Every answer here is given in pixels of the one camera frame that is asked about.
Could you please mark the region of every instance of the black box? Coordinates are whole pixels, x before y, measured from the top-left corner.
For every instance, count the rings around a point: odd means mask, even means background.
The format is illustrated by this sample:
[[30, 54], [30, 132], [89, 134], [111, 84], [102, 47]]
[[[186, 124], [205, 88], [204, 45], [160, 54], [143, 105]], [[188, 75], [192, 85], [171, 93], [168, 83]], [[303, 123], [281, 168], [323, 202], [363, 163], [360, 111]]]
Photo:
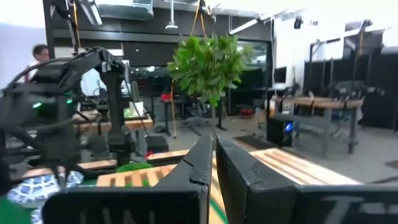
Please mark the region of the black box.
[[169, 151], [169, 145], [163, 136], [146, 136], [145, 141], [147, 143], [147, 152], [161, 153]]
[[267, 141], [279, 147], [292, 146], [293, 121], [267, 119]]

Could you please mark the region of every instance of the hanging plant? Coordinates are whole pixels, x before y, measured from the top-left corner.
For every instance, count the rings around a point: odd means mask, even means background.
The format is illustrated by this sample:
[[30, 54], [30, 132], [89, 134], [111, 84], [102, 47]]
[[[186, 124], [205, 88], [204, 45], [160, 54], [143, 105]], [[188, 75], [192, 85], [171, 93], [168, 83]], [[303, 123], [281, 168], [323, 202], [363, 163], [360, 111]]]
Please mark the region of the hanging plant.
[[215, 108], [227, 88], [236, 88], [241, 75], [251, 58], [252, 49], [238, 49], [236, 36], [217, 37], [190, 36], [179, 44], [173, 62], [168, 69], [175, 83], [188, 95], [200, 95], [202, 102], [209, 101], [215, 132]]

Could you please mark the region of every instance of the metal table frame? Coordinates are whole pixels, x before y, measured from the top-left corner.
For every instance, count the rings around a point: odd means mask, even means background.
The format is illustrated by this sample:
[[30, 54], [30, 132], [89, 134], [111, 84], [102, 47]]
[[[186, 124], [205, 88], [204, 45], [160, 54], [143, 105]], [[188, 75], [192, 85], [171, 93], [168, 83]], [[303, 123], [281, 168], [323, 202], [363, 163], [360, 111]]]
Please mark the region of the metal table frame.
[[[322, 117], [320, 116], [299, 116], [294, 115], [291, 111], [289, 114], [282, 114], [278, 108], [280, 101], [275, 101], [275, 119], [282, 121], [293, 121], [295, 122], [295, 130], [300, 133], [300, 125], [306, 124], [316, 128], [322, 129], [322, 153], [323, 156], [327, 156], [328, 146], [331, 140], [331, 125], [332, 125], [332, 111], [336, 108], [324, 108], [325, 112]], [[351, 113], [350, 124], [349, 124], [349, 136], [348, 136], [348, 154], [354, 153], [354, 147], [357, 143], [356, 140], [356, 118], [357, 118], [358, 107], [347, 108]]]

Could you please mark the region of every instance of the green led light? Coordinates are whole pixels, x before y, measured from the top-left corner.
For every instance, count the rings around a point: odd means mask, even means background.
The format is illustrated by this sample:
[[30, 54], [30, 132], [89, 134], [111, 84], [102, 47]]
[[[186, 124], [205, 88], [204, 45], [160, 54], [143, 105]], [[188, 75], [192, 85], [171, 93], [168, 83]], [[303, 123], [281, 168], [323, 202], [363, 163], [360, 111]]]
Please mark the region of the green led light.
[[33, 108], [38, 108], [38, 107], [40, 107], [40, 106], [42, 106], [42, 103], [35, 103], [35, 104], [33, 104]]

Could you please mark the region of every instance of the blue patterned cloth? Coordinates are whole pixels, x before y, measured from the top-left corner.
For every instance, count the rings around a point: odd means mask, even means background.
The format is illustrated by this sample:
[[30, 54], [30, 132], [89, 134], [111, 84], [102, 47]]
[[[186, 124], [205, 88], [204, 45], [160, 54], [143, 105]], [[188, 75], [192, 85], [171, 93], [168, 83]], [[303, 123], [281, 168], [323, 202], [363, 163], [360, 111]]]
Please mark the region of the blue patterned cloth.
[[33, 210], [33, 212], [30, 214], [30, 223], [43, 224], [42, 207]]
[[[68, 176], [67, 187], [74, 187], [81, 184], [82, 181], [83, 175], [81, 173], [71, 171]], [[32, 224], [42, 224], [42, 207], [45, 201], [59, 190], [60, 187], [53, 174], [43, 175], [24, 180], [8, 192], [7, 199], [25, 208], [36, 208], [30, 215], [31, 222]]]

